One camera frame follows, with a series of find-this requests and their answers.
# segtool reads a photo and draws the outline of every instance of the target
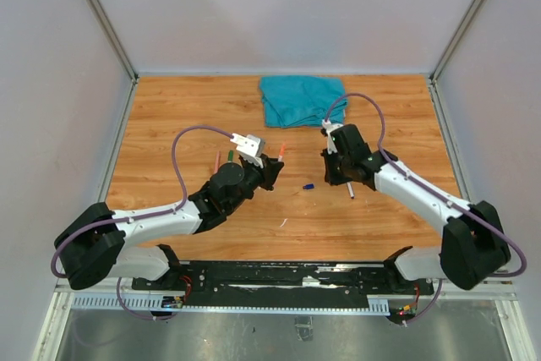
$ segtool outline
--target marker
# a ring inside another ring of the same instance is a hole
[[[220,167],[220,151],[217,151],[216,153],[216,161],[214,161],[214,173],[218,172],[218,168]]]
[[[351,182],[346,183],[347,190],[349,191],[349,197],[355,199],[355,193],[353,193],[353,186]]]
[[[278,154],[278,162],[282,162],[284,159],[284,151],[286,150],[286,143],[283,143]]]

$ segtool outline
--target white marker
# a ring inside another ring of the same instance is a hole
[[[352,186],[352,183],[351,182],[348,182],[346,183],[347,185],[347,190],[349,190],[349,196],[352,198],[352,199],[355,199],[355,193],[353,193],[353,186]]]

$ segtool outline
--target wood grain surface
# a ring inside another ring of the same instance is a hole
[[[344,76],[348,91],[372,96],[382,107],[384,146],[418,175],[457,194],[432,102],[421,76]],[[285,167],[273,192],[256,191],[225,223],[192,236],[163,238],[184,260],[383,260],[407,246],[439,245],[440,238],[407,207],[362,184],[323,180],[318,129],[268,129],[264,125],[259,77],[142,78],[129,117],[107,198],[114,209],[140,209],[181,199],[171,164],[175,134],[190,125],[209,124],[231,133],[266,140],[276,157],[287,143]],[[380,134],[374,108],[351,98],[347,123],[357,124],[372,149]],[[178,143],[178,164],[189,193],[213,172],[216,152],[222,162],[232,148],[225,137],[198,130]],[[315,189],[303,190],[306,183]]]

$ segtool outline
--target metal frame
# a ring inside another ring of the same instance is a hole
[[[109,190],[109,185],[111,183],[118,152],[120,150],[120,145],[122,144],[123,134],[128,123],[128,117],[134,101],[139,74],[129,60],[128,54],[125,52],[121,41],[118,39],[116,31],[113,29],[100,0],[87,1],[98,22],[100,23],[105,36],[116,52],[119,61],[122,63],[123,68],[132,79],[132,86],[128,93],[126,104],[123,109],[123,115],[117,128],[117,137],[112,149],[111,159],[108,162],[107,169],[104,172],[103,183],[101,184],[101,189],[97,196],[99,200],[104,200],[107,197],[107,191]],[[441,93],[439,93],[437,79],[441,76],[445,66],[451,60],[455,50],[459,46],[462,38],[467,33],[468,28],[477,16],[478,11],[481,9],[484,1],[485,0],[472,0],[448,46],[443,52],[439,62],[436,64],[434,72],[432,72],[427,79],[427,86],[434,103],[436,117],[438,118],[438,122],[440,124],[441,133],[451,160],[456,181],[462,196],[469,200],[471,199],[469,194],[469,191],[472,190],[471,184],[469,183],[467,172],[464,170],[465,166],[462,163],[460,151],[457,149],[456,143],[454,142],[455,137],[447,120],[448,113],[445,106],[445,100]],[[144,298],[149,297],[149,293],[131,291],[130,289],[125,289],[124,291],[128,294],[136,293]],[[95,294],[114,293],[114,285],[105,282],[94,287],[92,292]],[[163,292],[155,292],[153,294],[163,294]],[[47,312],[32,360],[38,361],[55,359],[74,297],[75,293],[69,289],[68,285],[64,283],[59,283],[57,285],[57,289],[53,295],[51,305]],[[386,297],[380,297],[378,295],[369,295],[369,297],[372,299],[386,299]],[[494,300],[499,311],[500,322],[503,326],[505,339],[507,340],[507,345],[513,359],[520,359],[521,361],[535,359],[533,345],[527,333],[527,327],[524,324],[524,319],[522,318],[520,305],[516,301],[516,294],[512,285],[508,282],[494,278],[486,284],[479,285],[471,292],[463,292],[452,286],[452,284],[445,283],[440,299]]]

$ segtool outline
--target teal cloth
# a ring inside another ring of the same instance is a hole
[[[321,127],[333,101],[346,90],[338,78],[315,76],[265,76],[261,78],[261,101],[267,127]],[[332,109],[331,121],[344,123],[347,100]]]

